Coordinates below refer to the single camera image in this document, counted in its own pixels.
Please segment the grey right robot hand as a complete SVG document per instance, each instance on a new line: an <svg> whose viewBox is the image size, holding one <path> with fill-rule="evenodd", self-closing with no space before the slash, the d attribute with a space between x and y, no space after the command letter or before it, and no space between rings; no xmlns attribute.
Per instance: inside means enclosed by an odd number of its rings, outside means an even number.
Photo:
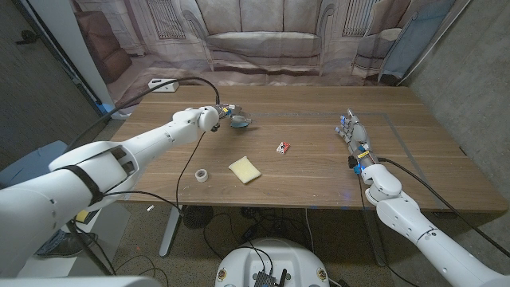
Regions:
<svg viewBox="0 0 510 287"><path fill-rule="evenodd" d="M335 132L347 144L350 152L348 166L354 173L361 175L365 168L379 163L372 153L371 140L365 127L350 108L346 115L340 117L340 126L335 128Z"/></svg>

